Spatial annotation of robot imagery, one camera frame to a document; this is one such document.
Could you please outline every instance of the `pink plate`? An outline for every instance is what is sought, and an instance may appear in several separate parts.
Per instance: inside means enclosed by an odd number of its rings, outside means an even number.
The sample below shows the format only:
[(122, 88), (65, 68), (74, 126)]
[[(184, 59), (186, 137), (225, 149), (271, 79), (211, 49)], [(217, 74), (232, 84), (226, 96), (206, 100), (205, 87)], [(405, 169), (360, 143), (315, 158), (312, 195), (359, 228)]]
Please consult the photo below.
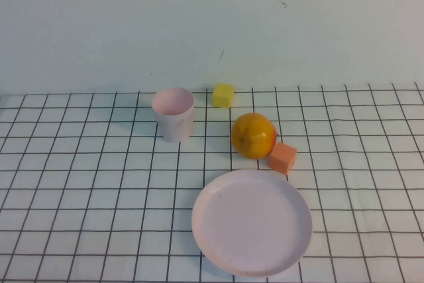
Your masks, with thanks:
[(301, 194), (276, 174), (236, 170), (209, 183), (191, 216), (197, 245), (216, 266), (263, 277), (294, 265), (312, 237)]

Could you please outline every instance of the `cup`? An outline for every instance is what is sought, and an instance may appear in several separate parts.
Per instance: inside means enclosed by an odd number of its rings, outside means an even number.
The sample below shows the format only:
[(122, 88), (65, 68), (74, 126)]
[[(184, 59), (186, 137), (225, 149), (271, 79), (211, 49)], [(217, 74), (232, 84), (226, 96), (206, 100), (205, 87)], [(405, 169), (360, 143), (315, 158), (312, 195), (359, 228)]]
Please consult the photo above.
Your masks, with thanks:
[(182, 142), (193, 130), (194, 96), (181, 87), (156, 93), (152, 102), (159, 131), (168, 142)]

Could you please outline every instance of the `plate rim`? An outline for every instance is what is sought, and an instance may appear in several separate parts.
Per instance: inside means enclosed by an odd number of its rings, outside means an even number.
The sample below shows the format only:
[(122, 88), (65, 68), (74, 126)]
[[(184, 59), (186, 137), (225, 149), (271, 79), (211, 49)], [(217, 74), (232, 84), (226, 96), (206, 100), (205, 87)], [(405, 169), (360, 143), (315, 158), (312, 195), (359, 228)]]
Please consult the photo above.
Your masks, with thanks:
[[(305, 240), (307, 240), (307, 245), (305, 246), (305, 250), (301, 253), (300, 257), (297, 260), (293, 261), (292, 263), (290, 263), (288, 266), (284, 267), (283, 269), (278, 269), (277, 272), (276, 271), (269, 271), (265, 275), (263, 275), (263, 271), (261, 273), (259, 273), (259, 274), (254, 274), (254, 273), (248, 274), (249, 271), (244, 271), (244, 272), (242, 272), (242, 271), (240, 271), (240, 272), (234, 271), (234, 268), (232, 268), (230, 266), (226, 266), (225, 262), (224, 262), (224, 265), (217, 264), (216, 263), (216, 260), (214, 258), (210, 258), (209, 255), (207, 255), (206, 253), (203, 252), (203, 250), (201, 248), (201, 245), (199, 244), (198, 233), (197, 233), (197, 231), (194, 230), (195, 229), (194, 224), (196, 222), (195, 210), (196, 210), (196, 207), (199, 205), (198, 202), (199, 202), (199, 199), (200, 199), (201, 195), (202, 194), (204, 195), (204, 193), (208, 192), (208, 190), (210, 188), (212, 188), (214, 186), (214, 184), (220, 182), (222, 179), (229, 178), (230, 176), (228, 176), (228, 175), (234, 174), (236, 172), (240, 174), (240, 172), (244, 172), (244, 171), (246, 171), (246, 172), (257, 171), (257, 172), (260, 172), (261, 174), (265, 174), (265, 175), (271, 176), (273, 178), (278, 178), (279, 181), (282, 181), (282, 184), (284, 185), (284, 187), (291, 188), (291, 190), (293, 190), (295, 193), (297, 193), (299, 195), (299, 199), (304, 203), (304, 206), (307, 208), (305, 211), (308, 212), (306, 215), (307, 215), (307, 218), (308, 218), (308, 222), (310, 224), (310, 227), (309, 227), (309, 231), (307, 233), (307, 237), (305, 236)], [(300, 194), (299, 190), (297, 190), (288, 181), (286, 181), (283, 178), (281, 178), (280, 176), (278, 176), (276, 174), (273, 174), (271, 172), (268, 172), (268, 171), (257, 170), (257, 169), (240, 169), (240, 170), (232, 170), (230, 172), (226, 172), (225, 174), (222, 174), (222, 175), (216, 177), (214, 180), (212, 180), (211, 182), (209, 182), (200, 191), (199, 195), (196, 198), (196, 201), (194, 203), (193, 210), (192, 210), (192, 213), (191, 213), (191, 230), (193, 232), (193, 236), (194, 236), (195, 242), (196, 242), (197, 246), (199, 247), (200, 251), (207, 257), (207, 259), (210, 262), (212, 262), (215, 266), (217, 266), (221, 270), (224, 270), (224, 271), (226, 271), (228, 273), (231, 273), (231, 274), (234, 274), (234, 275), (237, 275), (237, 276), (246, 277), (246, 278), (263, 278), (263, 277), (268, 277), (268, 276), (272, 276), (272, 275), (275, 275), (275, 274), (282, 273), (282, 272), (286, 271), (287, 269), (291, 268), (293, 265), (295, 265), (297, 262), (299, 262), (303, 258), (303, 256), (305, 255), (305, 253), (307, 251), (307, 248), (308, 248), (308, 246), (309, 246), (309, 244), (310, 244), (310, 242), (312, 240), (313, 223), (312, 223), (311, 209), (309, 208), (309, 206), (308, 206), (305, 198), (303, 198), (303, 196)]]

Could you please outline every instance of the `wall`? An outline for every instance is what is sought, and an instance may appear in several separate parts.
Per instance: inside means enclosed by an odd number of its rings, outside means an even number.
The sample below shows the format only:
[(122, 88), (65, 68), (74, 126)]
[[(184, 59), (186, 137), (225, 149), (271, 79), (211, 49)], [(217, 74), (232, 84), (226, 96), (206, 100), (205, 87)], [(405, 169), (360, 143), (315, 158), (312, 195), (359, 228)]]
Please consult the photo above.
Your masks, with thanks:
[(0, 0), (0, 91), (424, 80), (423, 21), (423, 0)]

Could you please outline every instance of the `foam block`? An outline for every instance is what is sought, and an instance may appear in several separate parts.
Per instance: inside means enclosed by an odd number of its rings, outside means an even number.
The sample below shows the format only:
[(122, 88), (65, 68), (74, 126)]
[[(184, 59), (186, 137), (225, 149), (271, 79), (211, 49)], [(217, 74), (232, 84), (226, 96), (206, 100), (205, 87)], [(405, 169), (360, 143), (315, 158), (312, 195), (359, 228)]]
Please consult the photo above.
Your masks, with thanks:
[(234, 97), (234, 87), (231, 84), (218, 83), (213, 91), (213, 106), (229, 109)]
[(270, 154), (268, 165), (277, 172), (287, 175), (296, 160), (296, 154), (296, 148), (277, 142)]

